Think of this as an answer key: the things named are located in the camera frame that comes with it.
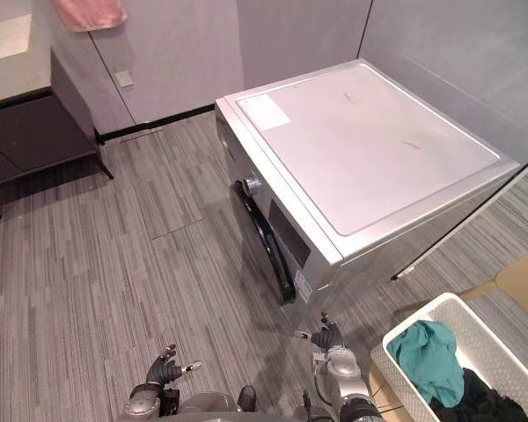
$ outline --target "washing machine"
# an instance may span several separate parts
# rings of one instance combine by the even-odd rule
[[[518,167],[364,60],[220,98],[216,124],[294,327],[387,282]]]

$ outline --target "teal cloth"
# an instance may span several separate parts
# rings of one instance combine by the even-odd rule
[[[442,323],[417,321],[387,351],[421,393],[426,403],[437,399],[454,407],[464,395],[464,371],[456,359],[456,337]]]

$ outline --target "white plastic basket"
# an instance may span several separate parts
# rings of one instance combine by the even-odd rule
[[[438,417],[387,352],[387,345],[422,319],[440,321],[450,328],[458,341],[459,365],[472,369],[490,388],[515,400],[528,416],[528,369],[461,299],[444,293],[385,334],[382,344],[371,351],[372,360],[414,420],[438,421]]]

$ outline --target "wall switch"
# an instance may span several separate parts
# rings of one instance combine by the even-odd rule
[[[125,88],[126,86],[131,86],[133,84],[133,79],[128,70],[123,70],[122,72],[117,72],[115,74],[115,79],[117,79],[117,84],[120,88]]]

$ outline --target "sink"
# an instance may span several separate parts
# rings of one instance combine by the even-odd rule
[[[31,14],[0,22],[0,59],[27,51],[31,26]]]

